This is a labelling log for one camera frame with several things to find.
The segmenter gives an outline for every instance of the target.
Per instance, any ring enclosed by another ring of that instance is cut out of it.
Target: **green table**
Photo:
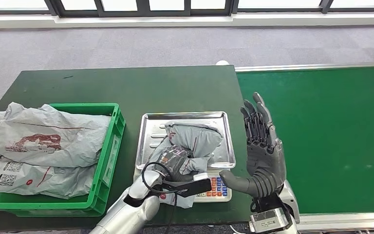
[[[132,184],[141,116],[145,113],[225,111],[228,114],[237,166],[245,175],[245,133],[239,107],[242,95],[233,66],[24,71],[3,98],[25,107],[44,103],[116,102],[127,122],[107,207]],[[234,193],[227,203],[199,203],[177,209],[176,224],[241,222],[248,219],[250,199]],[[172,207],[163,204],[151,225],[165,225]],[[0,212],[0,230],[93,228],[100,218],[19,218]]]

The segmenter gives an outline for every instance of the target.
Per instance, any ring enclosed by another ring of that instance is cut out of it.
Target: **digital scale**
[[[164,125],[168,122],[183,123],[214,122],[223,140],[213,151],[207,164],[207,176],[211,180],[211,191],[198,194],[194,202],[226,202],[231,199],[231,189],[222,182],[219,172],[236,166],[227,114],[225,112],[186,112],[144,114],[141,120],[140,137],[135,159],[134,181],[140,176],[149,156],[167,135]]]

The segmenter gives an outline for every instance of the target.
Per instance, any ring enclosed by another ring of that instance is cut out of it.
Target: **green conveyor belt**
[[[374,67],[238,73],[283,140],[300,212],[374,212]]]

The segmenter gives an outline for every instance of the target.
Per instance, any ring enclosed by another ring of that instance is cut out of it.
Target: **calculator keypad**
[[[220,177],[211,177],[211,191],[197,194],[199,197],[224,198],[228,196],[228,189]]]

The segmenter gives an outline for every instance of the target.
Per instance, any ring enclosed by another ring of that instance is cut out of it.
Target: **white cable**
[[[245,234],[245,233],[240,233],[238,231],[236,231],[236,229],[233,228],[233,226],[230,225],[230,228],[234,231],[233,234]]]

